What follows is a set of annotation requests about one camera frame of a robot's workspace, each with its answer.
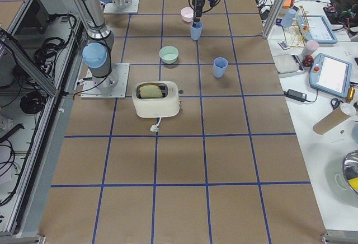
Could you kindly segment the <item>blue cup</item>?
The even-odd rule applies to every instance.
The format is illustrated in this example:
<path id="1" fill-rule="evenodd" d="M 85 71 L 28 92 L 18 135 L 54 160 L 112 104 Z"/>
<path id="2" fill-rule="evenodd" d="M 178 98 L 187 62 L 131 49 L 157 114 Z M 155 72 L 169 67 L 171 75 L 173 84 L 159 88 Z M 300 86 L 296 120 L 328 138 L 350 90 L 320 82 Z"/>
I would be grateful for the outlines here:
<path id="1" fill-rule="evenodd" d="M 228 61 L 223 57 L 217 57 L 213 61 L 213 75 L 215 78 L 221 78 L 228 67 Z"/>
<path id="2" fill-rule="evenodd" d="M 198 40 L 202 33 L 203 24 L 201 22 L 190 23 L 190 36 L 192 40 Z"/>
<path id="3" fill-rule="evenodd" d="M 286 14 L 283 16 L 280 25 L 283 28 L 290 27 L 294 22 L 294 17 L 296 16 L 296 10 L 295 9 L 289 9 L 287 10 Z"/>

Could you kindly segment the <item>pink bowl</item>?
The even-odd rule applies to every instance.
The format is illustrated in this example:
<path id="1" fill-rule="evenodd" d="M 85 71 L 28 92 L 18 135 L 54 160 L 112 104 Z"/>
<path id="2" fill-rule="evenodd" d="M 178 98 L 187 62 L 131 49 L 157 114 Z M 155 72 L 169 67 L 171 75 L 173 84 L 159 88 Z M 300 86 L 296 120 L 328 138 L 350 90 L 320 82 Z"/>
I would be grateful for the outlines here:
<path id="1" fill-rule="evenodd" d="M 181 11 L 181 18 L 185 22 L 192 22 L 194 11 L 191 7 L 184 7 Z"/>

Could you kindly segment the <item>mint green bowl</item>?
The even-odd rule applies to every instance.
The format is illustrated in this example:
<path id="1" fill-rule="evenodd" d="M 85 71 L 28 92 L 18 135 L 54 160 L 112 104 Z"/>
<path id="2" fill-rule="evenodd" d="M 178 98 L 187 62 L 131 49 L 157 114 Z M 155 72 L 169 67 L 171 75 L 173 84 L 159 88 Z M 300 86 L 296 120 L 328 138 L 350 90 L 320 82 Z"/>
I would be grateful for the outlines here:
<path id="1" fill-rule="evenodd" d="M 178 58 L 179 51 L 174 46 L 164 46 L 159 51 L 159 57 L 163 63 L 173 64 Z"/>

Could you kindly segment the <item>bread slice in toaster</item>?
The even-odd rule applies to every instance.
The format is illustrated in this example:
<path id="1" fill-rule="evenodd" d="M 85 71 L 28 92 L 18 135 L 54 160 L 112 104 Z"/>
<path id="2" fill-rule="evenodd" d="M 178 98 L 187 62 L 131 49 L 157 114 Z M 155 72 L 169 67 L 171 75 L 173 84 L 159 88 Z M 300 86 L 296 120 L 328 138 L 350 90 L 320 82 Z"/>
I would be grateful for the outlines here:
<path id="1" fill-rule="evenodd" d="M 163 93 L 160 86 L 154 83 L 139 86 L 139 95 L 141 98 L 163 97 Z"/>

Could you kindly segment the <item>orange sticky notes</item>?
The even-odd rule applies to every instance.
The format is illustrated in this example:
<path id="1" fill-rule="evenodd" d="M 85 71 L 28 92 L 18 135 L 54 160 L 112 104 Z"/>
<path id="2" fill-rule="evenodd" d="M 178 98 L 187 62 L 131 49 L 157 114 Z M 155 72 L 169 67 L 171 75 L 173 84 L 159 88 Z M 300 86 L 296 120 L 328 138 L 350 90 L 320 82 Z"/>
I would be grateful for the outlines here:
<path id="1" fill-rule="evenodd" d="M 288 9 L 288 8 L 292 8 L 292 6 L 294 5 L 295 0 L 285 0 L 282 8 L 283 9 Z"/>

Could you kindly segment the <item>cream white toaster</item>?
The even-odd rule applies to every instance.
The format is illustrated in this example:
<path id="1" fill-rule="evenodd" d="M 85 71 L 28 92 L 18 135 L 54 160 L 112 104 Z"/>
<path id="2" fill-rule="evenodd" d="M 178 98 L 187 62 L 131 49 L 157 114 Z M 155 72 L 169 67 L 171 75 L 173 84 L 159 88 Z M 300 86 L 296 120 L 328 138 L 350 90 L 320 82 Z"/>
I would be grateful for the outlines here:
<path id="1" fill-rule="evenodd" d="M 158 84 L 162 90 L 163 97 L 141 98 L 139 86 L 145 84 Z M 172 117 L 180 111 L 178 87 L 172 81 L 154 81 L 138 83 L 132 92 L 132 100 L 136 114 L 141 118 L 165 118 Z"/>

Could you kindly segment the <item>blue cup on rack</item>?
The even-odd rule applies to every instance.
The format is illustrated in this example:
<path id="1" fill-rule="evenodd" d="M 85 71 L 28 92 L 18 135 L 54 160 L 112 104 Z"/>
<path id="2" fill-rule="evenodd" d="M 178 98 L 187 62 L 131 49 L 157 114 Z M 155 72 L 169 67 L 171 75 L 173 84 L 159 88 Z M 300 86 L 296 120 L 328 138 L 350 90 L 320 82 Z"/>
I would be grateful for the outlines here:
<path id="1" fill-rule="evenodd" d="M 296 10 L 295 9 L 289 9 L 287 10 L 286 14 L 283 16 L 280 25 L 283 28 L 290 27 L 294 22 L 294 17 L 296 16 Z"/>

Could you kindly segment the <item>small remote control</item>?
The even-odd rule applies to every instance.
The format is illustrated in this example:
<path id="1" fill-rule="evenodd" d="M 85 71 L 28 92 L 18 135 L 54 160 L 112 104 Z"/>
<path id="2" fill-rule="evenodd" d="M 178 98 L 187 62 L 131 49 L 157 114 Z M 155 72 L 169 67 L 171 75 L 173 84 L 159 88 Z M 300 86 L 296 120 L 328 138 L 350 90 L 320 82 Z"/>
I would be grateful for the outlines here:
<path id="1" fill-rule="evenodd" d="M 290 45 L 285 40 L 278 41 L 277 43 L 281 47 L 282 50 L 290 49 Z"/>

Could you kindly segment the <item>teach pendant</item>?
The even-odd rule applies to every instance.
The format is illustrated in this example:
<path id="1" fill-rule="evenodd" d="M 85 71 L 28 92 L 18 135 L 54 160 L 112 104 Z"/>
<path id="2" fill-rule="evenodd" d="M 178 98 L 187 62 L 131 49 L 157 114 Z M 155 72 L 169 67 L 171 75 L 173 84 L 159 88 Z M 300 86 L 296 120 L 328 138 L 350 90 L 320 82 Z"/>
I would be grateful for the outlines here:
<path id="1" fill-rule="evenodd" d="M 352 64 L 327 54 L 318 54 L 309 72 L 312 88 L 345 98 L 350 86 Z"/>
<path id="2" fill-rule="evenodd" d="M 298 15 L 296 23 L 306 41 L 314 40 L 319 44 L 335 44 L 338 42 L 330 24 L 324 16 Z"/>

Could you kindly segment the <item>pink cup on desk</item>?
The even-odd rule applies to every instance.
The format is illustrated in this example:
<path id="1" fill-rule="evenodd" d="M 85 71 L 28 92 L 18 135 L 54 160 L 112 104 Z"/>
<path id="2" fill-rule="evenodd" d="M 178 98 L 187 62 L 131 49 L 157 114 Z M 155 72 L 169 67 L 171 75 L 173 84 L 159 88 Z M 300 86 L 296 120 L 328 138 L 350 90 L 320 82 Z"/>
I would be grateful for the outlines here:
<path id="1" fill-rule="evenodd" d="M 302 50 L 301 56 L 305 58 L 306 56 L 312 54 L 319 48 L 319 43 L 315 40 L 308 40 Z"/>

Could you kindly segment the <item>red apple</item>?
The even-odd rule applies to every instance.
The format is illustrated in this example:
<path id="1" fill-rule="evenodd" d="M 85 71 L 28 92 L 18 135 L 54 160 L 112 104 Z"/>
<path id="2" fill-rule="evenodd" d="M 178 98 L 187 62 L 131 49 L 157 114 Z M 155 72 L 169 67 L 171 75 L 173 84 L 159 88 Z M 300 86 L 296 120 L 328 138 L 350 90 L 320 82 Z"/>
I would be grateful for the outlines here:
<path id="1" fill-rule="evenodd" d="M 306 68 L 310 68 L 314 63 L 314 58 L 311 55 L 306 55 L 302 61 L 302 64 Z"/>

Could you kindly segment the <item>black power adapter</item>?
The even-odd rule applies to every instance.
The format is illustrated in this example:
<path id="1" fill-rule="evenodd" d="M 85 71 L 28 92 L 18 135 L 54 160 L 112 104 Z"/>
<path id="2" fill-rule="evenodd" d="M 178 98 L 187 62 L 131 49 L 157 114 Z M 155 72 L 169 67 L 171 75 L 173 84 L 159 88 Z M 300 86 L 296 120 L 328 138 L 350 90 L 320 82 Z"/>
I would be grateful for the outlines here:
<path id="1" fill-rule="evenodd" d="M 284 95 L 287 98 L 293 99 L 295 101 L 299 101 L 299 102 L 306 102 L 307 100 L 307 95 L 305 93 L 296 91 L 296 90 L 292 90 L 292 89 L 288 89 L 287 91 L 284 91 Z"/>

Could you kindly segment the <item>black scissors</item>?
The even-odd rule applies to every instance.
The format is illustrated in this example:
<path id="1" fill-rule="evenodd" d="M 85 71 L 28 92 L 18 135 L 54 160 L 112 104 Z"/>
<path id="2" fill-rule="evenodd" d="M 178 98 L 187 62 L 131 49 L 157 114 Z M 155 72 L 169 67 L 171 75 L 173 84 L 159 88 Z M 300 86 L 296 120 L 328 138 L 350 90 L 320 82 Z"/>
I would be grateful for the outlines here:
<path id="1" fill-rule="evenodd" d="M 330 101 L 332 110 L 335 110 L 335 109 L 337 109 L 338 107 L 340 107 L 340 105 L 341 105 L 342 103 L 343 103 L 342 100 L 340 100 L 340 99 L 338 99 L 338 98 L 333 98 L 333 99 Z"/>

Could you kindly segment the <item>metal mixing bowl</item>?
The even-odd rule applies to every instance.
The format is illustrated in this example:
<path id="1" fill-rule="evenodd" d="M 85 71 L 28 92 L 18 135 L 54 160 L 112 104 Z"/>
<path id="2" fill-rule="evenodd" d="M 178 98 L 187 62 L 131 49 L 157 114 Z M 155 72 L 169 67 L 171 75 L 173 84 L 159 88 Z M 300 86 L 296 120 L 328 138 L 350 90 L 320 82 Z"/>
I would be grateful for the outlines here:
<path id="1" fill-rule="evenodd" d="M 335 175 L 335 182 L 341 189 L 357 194 L 357 150 L 344 156 L 341 170 Z"/>

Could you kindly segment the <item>aluminium frame post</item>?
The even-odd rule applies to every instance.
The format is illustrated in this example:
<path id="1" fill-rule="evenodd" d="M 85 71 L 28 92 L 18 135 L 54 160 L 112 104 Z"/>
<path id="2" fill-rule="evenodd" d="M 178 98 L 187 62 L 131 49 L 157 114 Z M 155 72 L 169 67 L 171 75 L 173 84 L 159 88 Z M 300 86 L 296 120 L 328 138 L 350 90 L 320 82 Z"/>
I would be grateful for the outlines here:
<path id="1" fill-rule="evenodd" d="M 284 2 L 285 2 L 285 0 L 275 0 L 274 1 L 273 5 L 270 9 L 268 18 L 266 20 L 266 23 L 263 27 L 262 37 L 264 39 L 267 39 L 269 37 L 269 34 L 270 34 L 272 28 L 275 26 L 276 19 L 279 16 L 279 13 L 281 11 L 281 8 L 282 8 Z"/>

